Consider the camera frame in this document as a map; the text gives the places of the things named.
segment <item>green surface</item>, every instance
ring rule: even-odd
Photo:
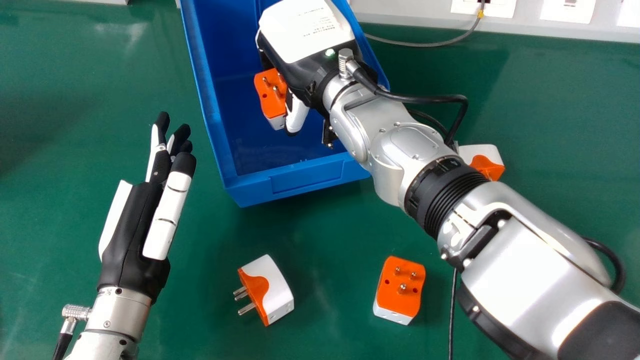
[[[222,190],[173,0],[0,7],[0,359],[49,358],[62,306],[92,304],[113,192],[143,179],[160,110],[172,129],[191,124],[198,170],[140,359],[445,358],[451,269],[371,180],[248,209]],[[623,295],[640,304],[637,45],[477,33],[443,49],[374,49],[395,90],[467,95],[459,140],[498,145],[506,183],[618,252]],[[425,109],[447,123],[454,114]],[[231,291],[236,268],[267,252],[296,309],[266,329],[236,315]],[[409,327],[371,312],[390,254],[429,272]],[[506,359],[458,314],[457,359]]]

